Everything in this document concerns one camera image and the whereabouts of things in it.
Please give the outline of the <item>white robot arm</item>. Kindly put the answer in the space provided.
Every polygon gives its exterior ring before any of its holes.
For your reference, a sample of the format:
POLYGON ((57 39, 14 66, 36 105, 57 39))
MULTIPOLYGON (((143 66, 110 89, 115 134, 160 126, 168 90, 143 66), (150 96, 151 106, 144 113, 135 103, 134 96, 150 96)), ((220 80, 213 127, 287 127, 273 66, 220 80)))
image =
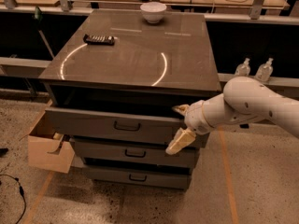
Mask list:
POLYGON ((277 94, 250 77, 234 77, 223 93, 173 110, 184 117, 186 129, 179 128, 166 153, 174 155, 194 142, 197 134, 210 133, 222 124, 234 125, 270 120, 299 137, 299 102, 277 94))

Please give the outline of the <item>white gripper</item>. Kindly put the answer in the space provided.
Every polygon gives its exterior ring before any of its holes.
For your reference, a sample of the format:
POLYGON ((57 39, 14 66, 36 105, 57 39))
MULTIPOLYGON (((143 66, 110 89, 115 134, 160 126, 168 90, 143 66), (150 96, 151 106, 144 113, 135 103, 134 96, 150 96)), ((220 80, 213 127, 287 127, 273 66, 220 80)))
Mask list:
POLYGON ((168 155, 175 155, 190 145, 195 140, 196 134, 204 135, 215 129, 212 125, 212 116, 217 109, 210 101, 200 100, 191 105, 175 105, 172 109, 182 116, 185 115, 184 122, 188 128, 178 129, 165 150, 168 155))

